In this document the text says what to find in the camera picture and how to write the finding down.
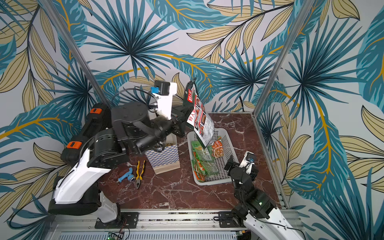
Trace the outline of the blue checkered paper bag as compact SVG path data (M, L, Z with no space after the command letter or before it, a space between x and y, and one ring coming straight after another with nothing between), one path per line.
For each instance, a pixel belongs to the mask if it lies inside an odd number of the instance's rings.
M167 136L166 146L160 153L148 150L145 152L145 155L156 175L170 172L181 167L177 136L174 134Z

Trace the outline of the green yellow snack packet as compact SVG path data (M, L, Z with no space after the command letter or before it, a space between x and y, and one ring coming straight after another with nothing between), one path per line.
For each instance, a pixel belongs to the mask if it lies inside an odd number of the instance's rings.
M211 153L214 159L221 158L225 155L221 136L219 136L218 139L213 142L211 146Z

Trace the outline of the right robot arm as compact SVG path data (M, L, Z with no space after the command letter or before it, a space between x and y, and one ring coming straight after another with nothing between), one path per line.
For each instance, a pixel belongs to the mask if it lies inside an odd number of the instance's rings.
M254 185L258 169L246 160L232 159L225 166L231 178L238 204L232 209L234 223L245 227L261 240L305 240L305 233L292 227L281 210L265 192Z

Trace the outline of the dark packet with label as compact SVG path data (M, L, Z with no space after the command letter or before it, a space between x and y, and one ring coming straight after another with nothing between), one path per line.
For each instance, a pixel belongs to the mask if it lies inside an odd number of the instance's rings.
M213 139L215 126L207 114L203 101L200 99L194 81L189 81L185 88L183 106L191 112L187 114L187 124L194 130L201 145L206 147Z

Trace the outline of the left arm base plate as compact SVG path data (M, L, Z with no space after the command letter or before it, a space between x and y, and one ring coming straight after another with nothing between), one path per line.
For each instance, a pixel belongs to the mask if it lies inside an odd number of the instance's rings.
M116 220L103 223L97 219L95 229L135 229L139 220L138 212L122 212Z

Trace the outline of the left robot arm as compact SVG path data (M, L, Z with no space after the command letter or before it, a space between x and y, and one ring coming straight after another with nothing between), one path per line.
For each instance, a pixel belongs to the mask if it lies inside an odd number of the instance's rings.
M149 117L149 108L131 102L110 110L111 120L100 129L87 122L81 133L72 138L64 151L64 160L73 164L70 172L57 178L48 212L52 215L94 215L108 227L124 224L121 209L99 189L97 181L118 165L127 163L130 154L165 149L168 135L183 137L185 124L194 105L190 102L171 108L171 118L157 114Z

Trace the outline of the white plastic basket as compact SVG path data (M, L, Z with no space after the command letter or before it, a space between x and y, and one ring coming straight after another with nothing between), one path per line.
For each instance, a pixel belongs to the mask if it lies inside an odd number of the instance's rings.
M214 163L216 167L219 170L219 173L216 175L213 175L211 177L206 177L204 182L199 182L198 177L195 172L195 167L193 164L193 149L192 149L192 141L197 141L198 137L194 132L189 132L187 134L187 140L188 140L188 147L189 147L189 155L191 159L192 164L192 171L193 171L193 177L194 181L199 186L212 186L212 185L219 185L219 184L226 184L231 183L231 178L228 176L228 171L225 170L225 165L228 162L228 160L233 157L233 161L235 163L238 163L239 160L237 158L237 154L235 152L235 149L233 147L233 144L231 142L230 136L228 132L223 128L218 128L214 130L214 136L210 141L210 144L212 144L214 141L218 139L218 137L221 137L222 143L224 145L224 156L220 157L218 159L214 160Z

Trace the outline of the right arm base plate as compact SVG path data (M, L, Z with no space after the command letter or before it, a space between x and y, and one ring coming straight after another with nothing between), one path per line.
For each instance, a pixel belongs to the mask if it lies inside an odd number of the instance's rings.
M220 228L244 228L245 216L233 211L222 211L218 212L218 216L214 217L214 220L219 222Z

